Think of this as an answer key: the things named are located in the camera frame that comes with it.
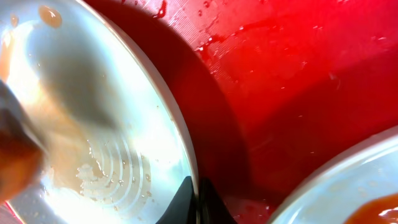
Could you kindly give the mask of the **green and orange sponge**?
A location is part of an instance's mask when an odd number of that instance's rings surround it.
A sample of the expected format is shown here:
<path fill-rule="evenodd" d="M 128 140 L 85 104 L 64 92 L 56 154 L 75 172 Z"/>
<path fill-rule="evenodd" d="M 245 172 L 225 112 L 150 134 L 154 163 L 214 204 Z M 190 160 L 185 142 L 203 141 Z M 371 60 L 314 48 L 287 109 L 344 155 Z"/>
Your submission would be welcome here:
<path fill-rule="evenodd" d="M 21 104 L 1 82 L 1 202 L 15 197 L 36 180 L 43 157 L 39 142 Z"/>

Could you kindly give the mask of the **white plate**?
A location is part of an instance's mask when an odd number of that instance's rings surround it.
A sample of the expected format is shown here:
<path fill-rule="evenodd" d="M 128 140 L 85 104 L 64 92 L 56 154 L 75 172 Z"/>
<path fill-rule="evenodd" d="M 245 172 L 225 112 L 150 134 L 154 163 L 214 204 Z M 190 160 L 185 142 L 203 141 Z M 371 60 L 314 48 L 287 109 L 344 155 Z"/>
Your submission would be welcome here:
<path fill-rule="evenodd" d="M 45 151 L 8 201 L 22 223 L 156 223 L 184 178 L 198 193 L 177 102 L 140 47 L 83 1 L 1 1 L 4 82 Z"/>
<path fill-rule="evenodd" d="M 337 155 L 305 179 L 269 223 L 343 223 L 360 206 L 397 192 L 397 128 Z"/>

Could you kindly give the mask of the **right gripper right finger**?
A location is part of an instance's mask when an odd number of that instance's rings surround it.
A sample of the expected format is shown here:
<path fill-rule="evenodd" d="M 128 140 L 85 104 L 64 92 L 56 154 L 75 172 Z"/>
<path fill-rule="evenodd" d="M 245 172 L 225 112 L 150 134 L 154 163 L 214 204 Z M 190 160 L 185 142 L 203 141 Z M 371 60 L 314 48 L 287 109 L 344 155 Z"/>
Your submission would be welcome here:
<path fill-rule="evenodd" d="M 201 224 L 237 224 L 210 179 L 203 178 L 199 190 Z"/>

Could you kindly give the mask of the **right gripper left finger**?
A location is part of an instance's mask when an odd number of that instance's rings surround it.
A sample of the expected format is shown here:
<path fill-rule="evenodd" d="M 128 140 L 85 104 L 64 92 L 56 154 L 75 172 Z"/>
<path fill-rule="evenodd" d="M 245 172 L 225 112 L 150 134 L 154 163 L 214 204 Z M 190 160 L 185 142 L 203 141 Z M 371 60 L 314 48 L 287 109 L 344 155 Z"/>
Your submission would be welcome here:
<path fill-rule="evenodd" d="M 196 199 L 192 178 L 187 176 L 156 224 L 196 224 Z"/>

